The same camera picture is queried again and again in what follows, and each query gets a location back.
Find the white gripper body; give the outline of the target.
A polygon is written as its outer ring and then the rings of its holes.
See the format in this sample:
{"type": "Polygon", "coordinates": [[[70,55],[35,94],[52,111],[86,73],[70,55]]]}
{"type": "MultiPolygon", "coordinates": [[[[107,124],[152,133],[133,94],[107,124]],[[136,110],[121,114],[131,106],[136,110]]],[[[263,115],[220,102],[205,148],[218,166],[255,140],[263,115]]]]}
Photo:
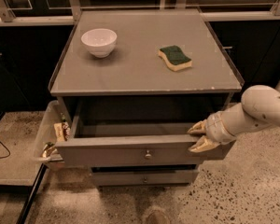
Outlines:
{"type": "Polygon", "coordinates": [[[211,114],[206,119],[205,132],[208,139],[221,145],[227,145],[236,139],[225,128],[221,111],[211,114]]]}

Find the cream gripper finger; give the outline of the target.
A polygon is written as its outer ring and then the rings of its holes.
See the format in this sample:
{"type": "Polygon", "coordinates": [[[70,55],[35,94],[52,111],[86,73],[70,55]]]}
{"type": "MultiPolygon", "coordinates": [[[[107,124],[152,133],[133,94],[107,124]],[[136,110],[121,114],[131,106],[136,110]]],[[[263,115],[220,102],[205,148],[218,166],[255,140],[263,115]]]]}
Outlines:
{"type": "Polygon", "coordinates": [[[188,129],[188,134],[190,135],[200,135],[200,134],[205,134],[206,129],[206,120],[201,120],[194,124],[190,129],[188,129]]]}
{"type": "Polygon", "coordinates": [[[203,135],[195,145],[188,148],[188,151],[193,153],[200,153],[212,150],[218,146],[219,142],[213,141],[210,138],[203,135]]]}

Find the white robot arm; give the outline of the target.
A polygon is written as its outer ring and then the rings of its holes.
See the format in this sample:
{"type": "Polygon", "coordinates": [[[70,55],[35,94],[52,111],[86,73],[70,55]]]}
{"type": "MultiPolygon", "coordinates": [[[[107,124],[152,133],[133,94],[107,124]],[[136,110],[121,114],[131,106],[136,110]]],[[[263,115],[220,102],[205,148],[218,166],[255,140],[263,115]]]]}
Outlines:
{"type": "Polygon", "coordinates": [[[194,124],[188,134],[199,135],[200,139],[189,151],[208,151],[235,141],[241,133],[258,132],[273,125],[280,127],[280,80],[275,88],[249,87],[240,103],[194,124]]]}

